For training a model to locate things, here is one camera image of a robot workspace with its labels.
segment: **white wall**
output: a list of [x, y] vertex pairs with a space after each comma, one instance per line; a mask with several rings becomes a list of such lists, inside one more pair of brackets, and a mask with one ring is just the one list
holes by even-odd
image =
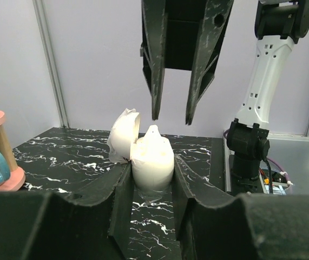
[[[235, 0], [216, 78], [185, 126], [187, 71], [167, 70], [159, 121], [161, 133], [220, 137], [243, 102], [255, 57], [258, 0]], [[72, 127], [110, 129], [127, 108], [152, 124], [142, 75], [141, 0], [45, 1], [49, 27]], [[309, 122], [309, 33], [287, 62], [275, 94], [272, 132], [304, 134]]]
[[0, 0], [0, 110], [12, 147], [60, 124], [31, 0]]

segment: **white egg-shaped container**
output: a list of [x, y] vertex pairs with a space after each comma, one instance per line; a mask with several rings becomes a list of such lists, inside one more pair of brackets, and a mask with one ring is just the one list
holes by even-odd
[[139, 129], [140, 113], [126, 109], [114, 123], [107, 140], [111, 162], [126, 163], [130, 160], [130, 150], [139, 137]]
[[144, 196], [157, 196], [168, 188], [174, 172], [174, 152], [158, 126], [150, 126], [146, 135], [132, 145], [131, 160], [136, 188]]

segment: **robotic arm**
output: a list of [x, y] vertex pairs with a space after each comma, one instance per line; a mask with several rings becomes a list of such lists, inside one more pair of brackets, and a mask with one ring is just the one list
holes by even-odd
[[246, 98], [231, 123], [227, 146], [235, 152], [232, 194], [263, 192], [259, 166], [267, 163], [268, 116], [284, 64], [309, 29], [309, 0], [260, 0], [255, 21], [257, 53]]

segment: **black marble surface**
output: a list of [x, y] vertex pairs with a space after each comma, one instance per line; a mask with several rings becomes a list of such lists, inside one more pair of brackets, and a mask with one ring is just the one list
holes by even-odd
[[[71, 193], [107, 172], [109, 132], [52, 128], [14, 149], [28, 191]], [[212, 138], [163, 135], [201, 178], [209, 181]], [[181, 259], [171, 193], [146, 205], [134, 193], [128, 259]]]

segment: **white robot arm segment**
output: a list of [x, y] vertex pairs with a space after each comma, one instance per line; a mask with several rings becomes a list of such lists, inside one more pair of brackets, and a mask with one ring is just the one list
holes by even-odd
[[257, 57], [246, 98], [236, 118], [241, 124], [268, 129], [268, 116], [284, 64], [295, 43], [288, 37], [264, 36], [257, 42]]

